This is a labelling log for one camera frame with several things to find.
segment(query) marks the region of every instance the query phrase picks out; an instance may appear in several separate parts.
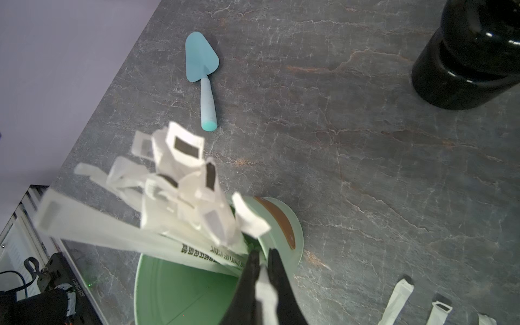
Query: white paper strip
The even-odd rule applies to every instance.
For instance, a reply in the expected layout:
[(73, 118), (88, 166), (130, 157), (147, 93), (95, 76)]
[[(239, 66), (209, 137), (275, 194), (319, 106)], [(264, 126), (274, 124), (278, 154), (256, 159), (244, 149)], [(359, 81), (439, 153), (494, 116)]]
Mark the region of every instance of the white paper strip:
[(413, 285), (409, 284), (405, 279), (401, 279), (401, 281), (395, 285), (388, 304), (386, 305), (383, 317), (378, 325), (392, 325), (401, 312), (401, 309), (405, 306), (412, 291)]
[(430, 317), (428, 317), (426, 325), (443, 325), (453, 308), (440, 301), (435, 301), (432, 305), (432, 312)]
[(146, 166), (137, 164), (126, 157), (117, 157), (108, 173), (107, 185), (112, 188), (143, 188), (149, 173)]
[(136, 131), (132, 142), (134, 156), (153, 161), (152, 137), (141, 131)]
[(248, 207), (240, 193), (235, 192), (231, 199), (235, 207), (235, 217), (242, 232), (253, 238), (258, 238), (271, 230), (271, 226), (267, 221), (259, 217)]
[(234, 273), (227, 267), (184, 252), (187, 245), (158, 233), (141, 230), (48, 189), (33, 219), (35, 227), (52, 237), (135, 251), (213, 272)]
[(497, 321), (487, 315), (478, 314), (478, 325), (497, 325)]
[(142, 195), (138, 191), (131, 188), (116, 189), (109, 186), (107, 184), (108, 176), (100, 168), (84, 163), (79, 163), (74, 169), (74, 173), (77, 175), (89, 176), (92, 182), (118, 196), (132, 209), (136, 210), (137, 212), (141, 212)]
[(202, 236), (198, 231), (193, 229), (190, 225), (186, 225), (187, 228), (180, 229), (169, 229), (164, 233), (165, 236), (168, 236), (173, 239), (182, 239), (188, 245), (194, 247), (195, 249), (209, 255), (217, 262), (224, 266), (228, 266), (229, 269), (236, 275), (240, 276), (242, 270), (244, 270), (245, 261), (247, 256), (241, 256), (235, 254), (231, 250), (225, 247), (216, 247), (213, 245), (209, 238)]

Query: white packet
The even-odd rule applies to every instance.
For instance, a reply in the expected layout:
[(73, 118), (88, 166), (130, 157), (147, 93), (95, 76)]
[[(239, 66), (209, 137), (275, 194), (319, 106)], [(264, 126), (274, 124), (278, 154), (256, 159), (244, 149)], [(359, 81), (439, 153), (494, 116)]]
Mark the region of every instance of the white packet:
[(143, 188), (149, 173), (146, 166), (137, 164), (126, 157), (117, 157), (108, 173), (107, 185), (112, 188)]
[(109, 186), (107, 184), (108, 176), (100, 168), (89, 164), (79, 163), (74, 169), (74, 173), (77, 175), (89, 176), (92, 182), (118, 196), (132, 209), (141, 212), (141, 193), (131, 188), (117, 189)]
[(497, 321), (487, 315), (478, 314), (478, 325), (497, 325)]
[(202, 227), (217, 246), (229, 246), (236, 240), (236, 223), (228, 205), (200, 202), (196, 212)]
[(229, 266), (236, 275), (239, 275), (243, 270), (246, 260), (245, 256), (233, 253), (225, 247), (218, 247), (190, 224), (178, 218), (169, 218), (171, 214), (161, 210), (160, 204), (151, 204), (150, 210), (148, 210), (148, 205), (145, 205), (144, 209), (146, 209), (144, 213), (146, 216), (142, 217), (145, 221), (141, 222), (143, 229), (160, 231), (161, 234), (167, 237), (186, 243), (194, 249), (207, 254), (217, 262)]
[(176, 226), (177, 207), (168, 206), (160, 198), (154, 199), (147, 194), (142, 196), (141, 229), (164, 234)]
[(153, 161), (152, 136), (136, 131), (131, 152), (134, 156)]
[(166, 175), (150, 174), (146, 180), (144, 192), (153, 200), (164, 203), (165, 208), (174, 213), (175, 218), (188, 222), (197, 230), (201, 229), (201, 223), (196, 218), (197, 214), (192, 202), (181, 198), (175, 185), (178, 186)]
[(201, 171), (195, 170), (181, 178), (179, 181), (179, 196), (185, 201), (190, 202), (193, 206), (199, 203), (199, 199), (196, 197), (195, 193), (199, 188), (200, 177)]
[(395, 285), (385, 311), (383, 312), (383, 317), (378, 325), (392, 325), (401, 312), (401, 309), (405, 306), (412, 291), (413, 285), (409, 284), (405, 279), (401, 279)]
[(159, 165), (162, 161), (164, 154), (169, 152), (168, 145), (166, 144), (167, 134), (168, 128), (164, 127), (162, 129), (155, 130), (151, 135), (153, 161), (156, 165)]
[(432, 302), (432, 311), (430, 312), (426, 325), (443, 325), (452, 310), (453, 307), (445, 303), (440, 301)]
[(168, 125), (168, 149), (176, 161), (188, 167), (204, 164), (204, 138), (196, 136), (175, 122)]
[(240, 193), (235, 192), (231, 199), (235, 207), (238, 226), (243, 233), (256, 239), (271, 230), (269, 223), (249, 208)]
[(235, 275), (228, 267), (189, 254), (187, 245), (158, 233), (141, 230), (96, 209), (72, 200), (53, 189), (42, 198), (33, 219), (35, 227), (49, 236), (77, 242), (135, 251), (178, 264)]

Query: green bucket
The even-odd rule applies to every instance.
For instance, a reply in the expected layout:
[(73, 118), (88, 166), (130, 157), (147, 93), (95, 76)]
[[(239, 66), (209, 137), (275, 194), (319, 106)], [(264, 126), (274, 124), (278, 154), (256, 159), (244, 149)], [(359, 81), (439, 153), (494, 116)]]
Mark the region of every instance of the green bucket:
[[(294, 212), (273, 198), (244, 197), (271, 230), (258, 241), (267, 257), (280, 253), (287, 276), (296, 271), (303, 254), (303, 233)], [(238, 278), (141, 255), (134, 288), (136, 325), (212, 325), (226, 312)]]

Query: gray marble countertop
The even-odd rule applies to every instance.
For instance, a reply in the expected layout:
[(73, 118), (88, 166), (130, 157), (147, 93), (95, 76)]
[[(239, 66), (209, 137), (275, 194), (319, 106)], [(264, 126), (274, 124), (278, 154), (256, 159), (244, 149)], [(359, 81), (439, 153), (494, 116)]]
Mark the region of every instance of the gray marble countertop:
[[(436, 293), (453, 301), (446, 324), (477, 324), (477, 311), (519, 323), (520, 91), (469, 111), (415, 94), (410, 70), (443, 5), (164, 0), (53, 187), (137, 224), (73, 168), (108, 171), (131, 157), (135, 130), (177, 121), (206, 138), (226, 191), (279, 198), (299, 217), (295, 295), (309, 324), (376, 324), (404, 274), (415, 290), (397, 324), (426, 323)], [(185, 76), (192, 31), (220, 58), (213, 133)], [(138, 254), (67, 245), (110, 324), (131, 324)]]

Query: brown stain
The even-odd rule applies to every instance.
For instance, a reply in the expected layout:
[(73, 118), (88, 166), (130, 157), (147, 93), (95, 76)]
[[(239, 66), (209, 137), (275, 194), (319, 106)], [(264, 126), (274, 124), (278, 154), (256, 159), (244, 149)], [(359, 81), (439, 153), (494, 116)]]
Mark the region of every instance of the brown stain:
[(449, 139), (438, 138), (419, 130), (404, 129), (394, 132), (381, 131), (381, 134), (401, 142), (415, 145), (444, 146), (448, 149), (452, 149), (453, 147), (457, 146), (455, 142)]
[(349, 7), (345, 7), (345, 6), (343, 6), (343, 8), (345, 8), (345, 10), (350, 11), (350, 12), (358, 12), (358, 10), (354, 9), (354, 8), (349, 8)]
[(304, 67), (295, 67), (295, 66), (287, 66), (287, 69), (292, 72), (311, 72), (311, 73), (329, 71), (329, 69), (325, 69), (325, 68), (312, 68), (312, 67), (304, 68)]
[(254, 164), (255, 163), (253, 161), (249, 161), (249, 160), (246, 160), (244, 158), (237, 159), (233, 163), (233, 165), (235, 165), (237, 167), (242, 167), (242, 166), (246, 166), (246, 165), (254, 165)]
[(247, 63), (248, 61), (244, 58), (241, 58), (241, 57), (233, 57), (233, 59), (235, 59), (236, 61), (240, 62), (240, 63)]
[(324, 267), (326, 269), (331, 269), (327, 264), (323, 263), (313, 252), (308, 250), (303, 250), (305, 252), (305, 260), (311, 263), (314, 266)]
[(294, 239), (294, 231), (292, 229), (291, 223), (285, 213), (277, 207), (271, 201), (266, 199), (255, 197), (255, 200), (258, 201), (276, 220), (280, 228), (282, 229), (283, 234), (285, 235), (285, 239), (287, 239), (287, 243), (291, 249), (296, 249), (296, 240)]

